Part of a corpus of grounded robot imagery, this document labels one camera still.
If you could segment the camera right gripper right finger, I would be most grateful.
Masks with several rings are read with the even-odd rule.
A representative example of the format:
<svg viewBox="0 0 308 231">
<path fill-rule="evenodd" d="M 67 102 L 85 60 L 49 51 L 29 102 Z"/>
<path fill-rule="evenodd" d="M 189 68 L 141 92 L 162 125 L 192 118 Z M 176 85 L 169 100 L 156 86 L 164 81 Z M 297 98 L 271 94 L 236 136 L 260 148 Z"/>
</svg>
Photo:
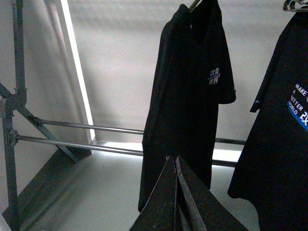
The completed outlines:
<svg viewBox="0 0 308 231">
<path fill-rule="evenodd" d="M 176 170 L 194 231 L 246 231 L 180 156 Z"/>
</svg>

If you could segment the camera right gripper left finger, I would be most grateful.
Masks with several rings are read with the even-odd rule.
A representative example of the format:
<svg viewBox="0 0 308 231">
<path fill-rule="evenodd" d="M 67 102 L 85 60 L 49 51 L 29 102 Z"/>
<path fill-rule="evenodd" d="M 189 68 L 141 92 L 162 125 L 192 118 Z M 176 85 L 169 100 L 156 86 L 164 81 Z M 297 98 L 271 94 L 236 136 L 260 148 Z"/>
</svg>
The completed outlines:
<svg viewBox="0 0 308 231">
<path fill-rule="evenodd" d="M 177 181 L 174 161 L 169 156 L 145 207 L 131 226 L 131 231 L 175 230 Z"/>
</svg>

